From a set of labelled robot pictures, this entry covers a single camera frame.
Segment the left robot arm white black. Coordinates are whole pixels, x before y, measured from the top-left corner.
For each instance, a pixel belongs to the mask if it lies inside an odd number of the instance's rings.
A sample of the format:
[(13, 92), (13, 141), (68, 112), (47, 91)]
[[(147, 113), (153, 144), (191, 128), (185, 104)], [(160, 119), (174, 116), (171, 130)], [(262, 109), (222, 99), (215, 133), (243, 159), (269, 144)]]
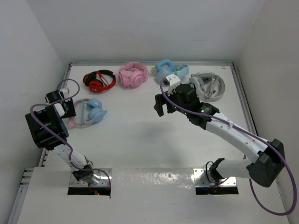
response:
[(63, 118), (76, 115), (74, 103), (67, 88), (46, 94), (47, 105), (25, 115), (32, 139), (38, 148), (57, 154), (71, 169), (79, 182), (91, 183), (94, 172), (91, 162), (82, 154), (71, 151), (65, 144), (69, 133)]

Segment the blue pink cat-ear headphones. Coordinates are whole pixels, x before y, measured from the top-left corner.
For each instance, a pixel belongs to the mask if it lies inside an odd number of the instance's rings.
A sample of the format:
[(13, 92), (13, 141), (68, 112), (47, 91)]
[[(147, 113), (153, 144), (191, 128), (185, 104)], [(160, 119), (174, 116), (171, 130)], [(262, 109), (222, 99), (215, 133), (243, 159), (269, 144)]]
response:
[(102, 103), (95, 98), (82, 98), (73, 102), (74, 107), (81, 104), (82, 113), (81, 120), (77, 122), (75, 117), (69, 118), (69, 122), (67, 128), (83, 128), (91, 125), (95, 125), (101, 122), (104, 116), (107, 113), (107, 110), (104, 110), (102, 107)]

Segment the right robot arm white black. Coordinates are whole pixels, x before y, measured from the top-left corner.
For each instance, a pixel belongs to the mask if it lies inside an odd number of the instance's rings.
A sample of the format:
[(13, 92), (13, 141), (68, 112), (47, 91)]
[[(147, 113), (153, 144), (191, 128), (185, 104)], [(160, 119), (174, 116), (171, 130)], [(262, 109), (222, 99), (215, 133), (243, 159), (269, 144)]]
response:
[(284, 168), (282, 142), (258, 139), (234, 124), (218, 108), (201, 102), (190, 84), (178, 85), (171, 95), (163, 92), (155, 96), (154, 109), (160, 117), (164, 115), (163, 105), (168, 113), (184, 114), (192, 124), (221, 137), (246, 156), (245, 160), (219, 158), (214, 161), (207, 173), (212, 181), (220, 182), (234, 176), (251, 179), (268, 188)]

